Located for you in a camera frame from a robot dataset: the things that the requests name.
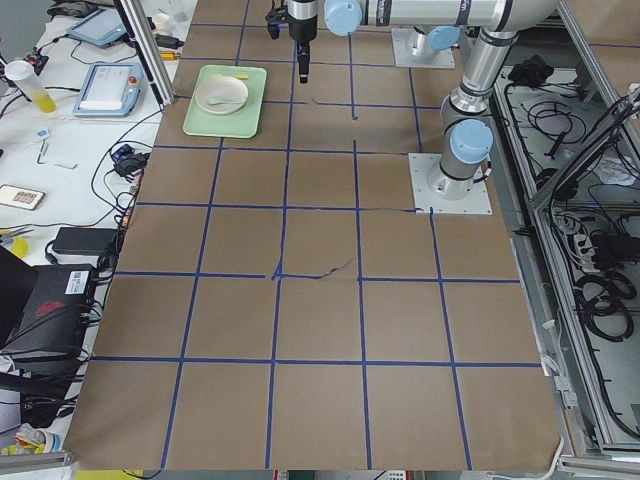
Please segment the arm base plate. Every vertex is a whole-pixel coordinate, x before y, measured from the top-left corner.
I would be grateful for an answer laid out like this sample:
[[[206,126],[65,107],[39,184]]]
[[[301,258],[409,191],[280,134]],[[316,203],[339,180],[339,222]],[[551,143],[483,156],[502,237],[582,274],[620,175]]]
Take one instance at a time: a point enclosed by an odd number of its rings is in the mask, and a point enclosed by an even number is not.
[[[461,36],[459,27],[393,28],[395,65],[404,68],[454,69],[452,48]]]
[[[414,210],[422,214],[491,215],[492,207],[480,168],[472,179],[454,180],[440,168],[440,154],[410,153],[409,172]]]

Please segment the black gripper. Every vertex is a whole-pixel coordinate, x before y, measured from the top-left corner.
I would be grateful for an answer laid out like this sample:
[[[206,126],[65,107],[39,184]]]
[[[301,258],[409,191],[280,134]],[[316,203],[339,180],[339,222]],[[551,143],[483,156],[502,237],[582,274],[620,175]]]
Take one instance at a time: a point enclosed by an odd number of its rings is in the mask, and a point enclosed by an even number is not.
[[[318,2],[316,0],[289,0],[286,2],[289,35],[296,43],[298,56],[310,54],[310,44],[317,36]],[[298,61],[299,82],[308,83],[309,58]]]

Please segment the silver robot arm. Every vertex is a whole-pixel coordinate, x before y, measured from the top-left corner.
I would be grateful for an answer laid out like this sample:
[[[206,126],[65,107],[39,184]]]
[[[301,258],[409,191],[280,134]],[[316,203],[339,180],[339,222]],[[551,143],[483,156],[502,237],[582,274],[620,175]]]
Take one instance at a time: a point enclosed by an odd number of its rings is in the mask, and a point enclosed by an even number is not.
[[[546,19],[557,1],[326,1],[324,22],[336,36],[362,25],[473,26],[480,29],[458,87],[444,99],[444,151],[427,174],[427,186],[447,200],[466,197],[493,146],[479,119],[518,33]]]

